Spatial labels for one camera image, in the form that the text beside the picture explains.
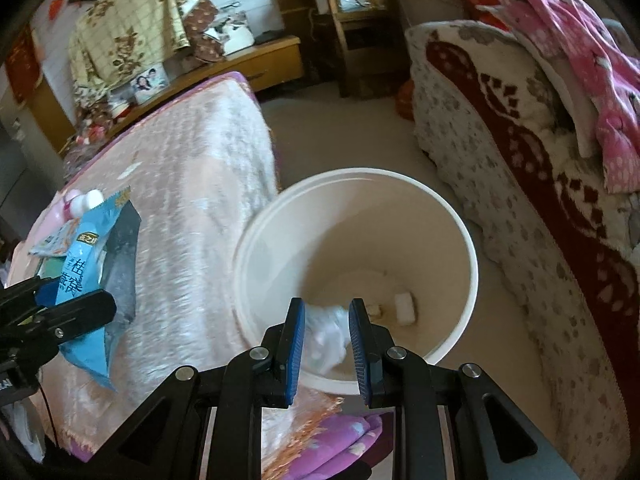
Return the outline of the white foam block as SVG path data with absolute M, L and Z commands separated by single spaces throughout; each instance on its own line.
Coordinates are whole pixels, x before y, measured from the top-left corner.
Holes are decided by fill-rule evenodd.
M 394 297 L 396 320 L 399 326 L 409 326 L 416 322 L 416 307 L 410 292 L 400 292 Z

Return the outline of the pink pajama clothes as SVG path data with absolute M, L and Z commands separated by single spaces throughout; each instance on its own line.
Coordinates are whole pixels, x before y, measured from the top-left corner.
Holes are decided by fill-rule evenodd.
M 610 193 L 639 189 L 639 61 L 623 53 L 584 0 L 498 0 L 543 55 L 567 57 L 598 113 L 591 135 Z

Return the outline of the framed couple photo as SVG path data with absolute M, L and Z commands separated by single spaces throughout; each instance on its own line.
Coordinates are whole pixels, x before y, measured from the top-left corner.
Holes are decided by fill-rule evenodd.
M 148 102 L 169 86 L 169 79 L 162 63 L 152 65 L 130 80 L 134 100 L 138 105 Z

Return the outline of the floral cloth covered television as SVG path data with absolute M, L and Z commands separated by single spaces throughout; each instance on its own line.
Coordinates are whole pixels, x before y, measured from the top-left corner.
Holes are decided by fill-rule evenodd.
M 210 0 L 98 0 L 68 42 L 74 101 L 90 108 L 107 92 L 182 49 L 205 63 L 224 57 L 208 36 L 218 9 Z

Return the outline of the wooden tv cabinet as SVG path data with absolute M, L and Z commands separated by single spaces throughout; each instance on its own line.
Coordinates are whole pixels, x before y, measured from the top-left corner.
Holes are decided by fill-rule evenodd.
M 240 73 L 253 92 L 303 78 L 305 70 L 299 46 L 300 39 L 297 36 L 288 35 L 265 44 L 258 44 L 257 47 L 246 48 L 228 56 L 222 62 L 203 65 L 190 73 L 180 75 L 160 94 L 142 105 L 133 107 L 105 137 L 108 140 L 116 138 L 132 124 L 176 96 L 222 74 Z

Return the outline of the pink thermos bottle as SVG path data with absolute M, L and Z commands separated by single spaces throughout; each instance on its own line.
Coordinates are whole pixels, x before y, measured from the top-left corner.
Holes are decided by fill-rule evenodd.
M 85 193 L 69 190 L 52 206 L 47 218 L 46 233 L 51 234 L 67 221 L 80 218 L 84 214 Z

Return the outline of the pink quilted table cover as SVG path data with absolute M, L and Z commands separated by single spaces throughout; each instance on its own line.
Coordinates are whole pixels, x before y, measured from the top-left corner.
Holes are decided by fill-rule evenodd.
M 91 457 L 178 367 L 205 372 L 262 343 L 250 344 L 241 332 L 233 263 L 250 220 L 276 198 L 278 179 L 270 130 L 243 76 L 200 84 L 138 122 L 78 183 L 105 200 L 131 190 L 141 218 L 136 317 L 115 350 L 111 389 L 70 364 L 59 344 L 40 368 L 38 390 L 1 404 L 6 479 L 92 479 Z M 38 220 L 18 248 L 11 285 L 37 275 L 42 258 L 28 252 L 46 229 Z M 1 330 L 57 306 L 57 294 L 58 284 L 41 289 L 36 304 L 1 309 Z M 295 396 L 286 410 L 270 408 L 271 442 L 285 445 L 292 422 L 312 436 L 334 408 L 326 396 Z

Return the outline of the blue snack bag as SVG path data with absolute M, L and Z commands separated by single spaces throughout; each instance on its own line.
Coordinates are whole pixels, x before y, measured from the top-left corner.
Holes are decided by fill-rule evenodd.
M 136 317 L 136 257 L 140 214 L 122 188 L 79 219 L 58 281 L 62 304 L 104 290 L 114 299 L 114 318 L 92 332 L 64 342 L 64 358 L 102 387 L 111 389 L 111 366 L 120 337 Z

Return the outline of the cream plastic trash bucket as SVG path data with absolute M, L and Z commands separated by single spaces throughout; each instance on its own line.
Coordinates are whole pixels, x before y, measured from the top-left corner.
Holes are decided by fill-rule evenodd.
M 258 344 L 294 297 L 318 307 L 360 298 L 396 344 L 440 362 L 474 311 L 478 264 L 472 237 L 447 202 L 421 182 L 376 168 L 317 174 L 282 192 L 236 248 L 234 310 Z M 399 326 L 394 297 L 410 292 L 416 322 Z

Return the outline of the floral covered sofa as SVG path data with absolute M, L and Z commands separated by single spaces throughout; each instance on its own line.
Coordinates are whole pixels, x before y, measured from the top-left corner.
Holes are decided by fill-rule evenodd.
M 508 32 L 410 27 L 416 140 L 525 308 L 584 479 L 639 474 L 639 197 L 610 194 L 554 85 Z

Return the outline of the wooden shelf rack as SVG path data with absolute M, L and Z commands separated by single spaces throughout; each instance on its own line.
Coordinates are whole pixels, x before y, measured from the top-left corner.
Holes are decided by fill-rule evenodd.
M 316 0 L 331 18 L 342 96 L 391 96 L 408 78 L 398 0 Z

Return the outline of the white tissue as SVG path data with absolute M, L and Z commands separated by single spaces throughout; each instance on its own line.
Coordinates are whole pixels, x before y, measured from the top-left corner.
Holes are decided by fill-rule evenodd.
M 348 312 L 341 306 L 305 306 L 303 367 L 326 375 L 344 361 L 350 344 Z

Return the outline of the white orange snack bag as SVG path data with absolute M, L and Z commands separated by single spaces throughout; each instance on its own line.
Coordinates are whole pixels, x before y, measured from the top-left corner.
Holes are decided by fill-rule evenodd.
M 40 258 L 64 258 L 73 243 L 79 219 L 72 219 L 29 249 L 29 255 Z

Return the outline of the white pink yogurt bottle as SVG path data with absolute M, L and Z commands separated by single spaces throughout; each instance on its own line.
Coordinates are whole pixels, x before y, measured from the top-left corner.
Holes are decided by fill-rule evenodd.
M 100 190 L 90 190 L 80 193 L 68 202 L 68 213 L 74 219 L 81 218 L 87 211 L 100 206 L 104 196 Z

